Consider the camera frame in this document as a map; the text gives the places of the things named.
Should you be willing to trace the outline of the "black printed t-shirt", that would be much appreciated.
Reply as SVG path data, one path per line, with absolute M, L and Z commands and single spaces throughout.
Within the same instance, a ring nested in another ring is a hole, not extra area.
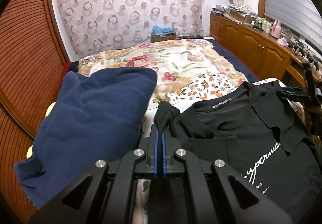
M 227 162 L 294 223 L 321 223 L 321 152 L 280 89 L 245 82 L 184 112 L 162 101 L 154 123 L 198 158 Z

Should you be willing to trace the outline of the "wooden sideboard cabinet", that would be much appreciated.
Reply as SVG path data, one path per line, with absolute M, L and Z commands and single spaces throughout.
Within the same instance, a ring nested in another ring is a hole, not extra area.
M 258 79 L 277 78 L 285 85 L 305 85 L 304 59 L 271 35 L 223 16 L 210 15 L 210 35 L 236 56 Z

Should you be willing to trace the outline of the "navy blue folded garment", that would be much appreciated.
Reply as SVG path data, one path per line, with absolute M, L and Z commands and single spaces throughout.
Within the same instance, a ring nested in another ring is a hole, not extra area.
M 144 67 L 105 68 L 89 77 L 68 72 L 32 155 L 14 167 L 28 199 L 40 208 L 96 161 L 134 150 L 156 84 L 157 73 Z

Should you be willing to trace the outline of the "pink kettle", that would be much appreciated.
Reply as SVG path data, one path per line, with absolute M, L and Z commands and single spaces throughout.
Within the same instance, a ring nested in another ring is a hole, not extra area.
M 271 28 L 271 36 L 276 39 L 280 39 L 281 33 L 282 33 L 281 22 L 278 20 L 275 20 Z

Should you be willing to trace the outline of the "orange print white sheet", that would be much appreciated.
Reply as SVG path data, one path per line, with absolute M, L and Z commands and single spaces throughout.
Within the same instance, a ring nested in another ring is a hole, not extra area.
M 182 86 L 179 80 L 174 81 L 174 87 L 169 92 L 153 94 L 148 109 L 143 118 L 142 138 L 151 135 L 151 126 L 157 112 L 159 102 L 165 100 L 181 112 L 193 103 L 201 100 L 216 99 L 234 91 L 237 86 L 224 75 L 200 74 L 187 86 Z M 147 223 L 147 200 L 150 190 L 149 180 L 139 180 L 137 184 L 134 216 L 132 223 Z

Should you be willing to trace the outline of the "navy blue blanket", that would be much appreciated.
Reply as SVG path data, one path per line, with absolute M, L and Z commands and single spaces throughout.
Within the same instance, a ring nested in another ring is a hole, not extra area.
M 224 57 L 230 64 L 233 65 L 236 71 L 245 75 L 249 82 L 254 83 L 258 81 L 258 77 L 251 71 L 243 62 L 241 62 L 235 55 L 233 55 L 226 48 L 222 47 L 215 40 L 206 39 L 213 45 L 213 50 L 216 51 L 221 57 Z

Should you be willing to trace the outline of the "grey window blind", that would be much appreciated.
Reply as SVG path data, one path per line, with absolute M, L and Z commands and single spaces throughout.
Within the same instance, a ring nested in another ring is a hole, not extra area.
M 293 29 L 321 51 L 321 16 L 311 0 L 265 0 L 265 15 Z

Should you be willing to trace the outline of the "floral bedspread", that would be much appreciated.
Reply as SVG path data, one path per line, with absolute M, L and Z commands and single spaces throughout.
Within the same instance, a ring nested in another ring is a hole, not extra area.
M 109 50 L 84 57 L 78 72 L 86 77 L 104 68 L 144 67 L 157 73 L 157 86 L 153 94 L 169 92 L 174 81 L 187 86 L 194 77 L 224 75 L 237 88 L 247 78 L 236 71 L 230 62 L 213 50 L 205 39 L 182 39 L 155 42 L 120 50 Z

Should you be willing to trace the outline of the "clutter pile on cabinet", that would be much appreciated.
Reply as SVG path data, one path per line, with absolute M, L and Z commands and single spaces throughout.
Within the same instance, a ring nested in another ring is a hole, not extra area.
M 236 23 L 251 23 L 257 19 L 257 14 L 246 6 L 217 4 L 212 8 L 212 14 L 230 19 Z

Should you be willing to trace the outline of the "red blanket edge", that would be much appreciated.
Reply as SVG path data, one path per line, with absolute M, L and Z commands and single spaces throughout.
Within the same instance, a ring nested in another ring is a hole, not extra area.
M 75 62 L 67 62 L 66 65 L 64 66 L 64 69 L 61 73 L 61 78 L 60 78 L 60 85 L 62 85 L 63 79 L 65 77 L 65 75 L 68 72 L 74 72 L 77 73 L 78 72 L 78 68 L 79 67 L 79 61 L 75 61 Z

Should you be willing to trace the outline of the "circle patterned sheer curtain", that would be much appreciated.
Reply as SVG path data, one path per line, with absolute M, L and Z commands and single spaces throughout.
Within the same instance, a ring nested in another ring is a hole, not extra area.
M 152 28 L 201 35 L 204 0 L 52 0 L 71 60 L 148 42 Z

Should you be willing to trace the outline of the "wooden louvered wardrobe door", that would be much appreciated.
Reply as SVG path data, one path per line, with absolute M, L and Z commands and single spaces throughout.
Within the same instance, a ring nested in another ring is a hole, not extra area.
M 50 0 L 10 0 L 1 13 L 1 195 L 23 223 L 35 206 L 14 165 L 26 158 L 67 61 Z

